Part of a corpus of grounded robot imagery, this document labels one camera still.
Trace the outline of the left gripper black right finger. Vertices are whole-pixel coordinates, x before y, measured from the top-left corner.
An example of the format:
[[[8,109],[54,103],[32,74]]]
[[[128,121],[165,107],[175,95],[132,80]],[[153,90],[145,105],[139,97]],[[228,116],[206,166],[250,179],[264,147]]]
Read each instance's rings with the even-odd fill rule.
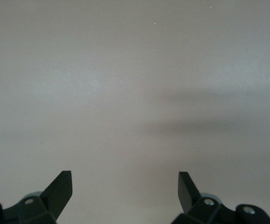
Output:
[[[187,172],[178,174],[178,198],[183,209],[173,224],[270,224],[270,216],[251,204],[227,208],[217,197],[201,194]]]

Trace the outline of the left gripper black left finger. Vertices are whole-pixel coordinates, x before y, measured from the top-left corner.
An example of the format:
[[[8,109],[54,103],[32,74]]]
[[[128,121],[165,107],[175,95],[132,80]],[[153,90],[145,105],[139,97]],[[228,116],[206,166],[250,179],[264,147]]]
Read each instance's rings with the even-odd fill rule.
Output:
[[[6,209],[0,203],[0,224],[55,224],[71,196],[71,171],[62,171],[43,192],[30,193]]]

